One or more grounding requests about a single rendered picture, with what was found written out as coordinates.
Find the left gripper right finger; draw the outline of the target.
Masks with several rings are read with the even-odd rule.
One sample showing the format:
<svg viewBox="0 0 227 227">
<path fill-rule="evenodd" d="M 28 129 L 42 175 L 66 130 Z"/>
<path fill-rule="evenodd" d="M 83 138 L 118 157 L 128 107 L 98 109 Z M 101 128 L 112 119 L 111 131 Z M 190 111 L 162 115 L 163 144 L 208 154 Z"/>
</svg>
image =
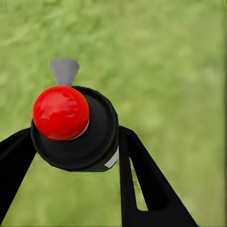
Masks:
<svg viewBox="0 0 227 227">
<path fill-rule="evenodd" d="M 198 227 L 137 134 L 119 125 L 122 227 Z M 148 210 L 136 203 L 130 158 Z"/>
</svg>

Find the pesticide atomizer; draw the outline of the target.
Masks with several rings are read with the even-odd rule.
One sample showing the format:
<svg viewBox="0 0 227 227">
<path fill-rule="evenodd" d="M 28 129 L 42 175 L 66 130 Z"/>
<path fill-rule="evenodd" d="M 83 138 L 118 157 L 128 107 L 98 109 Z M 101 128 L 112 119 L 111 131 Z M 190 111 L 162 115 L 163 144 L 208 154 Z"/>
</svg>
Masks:
<svg viewBox="0 0 227 227">
<path fill-rule="evenodd" d="M 50 62 L 58 86 L 35 100 L 31 137 L 39 155 L 69 172 L 106 172 L 119 156 L 118 114 L 112 103 L 89 87 L 72 86 L 80 68 L 72 58 Z"/>
</svg>

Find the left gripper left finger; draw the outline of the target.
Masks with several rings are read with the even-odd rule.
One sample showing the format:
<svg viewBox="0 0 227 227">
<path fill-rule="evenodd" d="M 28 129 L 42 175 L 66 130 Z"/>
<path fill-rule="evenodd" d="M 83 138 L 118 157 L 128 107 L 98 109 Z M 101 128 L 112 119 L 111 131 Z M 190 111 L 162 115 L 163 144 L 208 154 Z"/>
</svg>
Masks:
<svg viewBox="0 0 227 227">
<path fill-rule="evenodd" d="M 31 127 L 17 131 L 0 142 L 0 225 L 36 152 Z"/>
</svg>

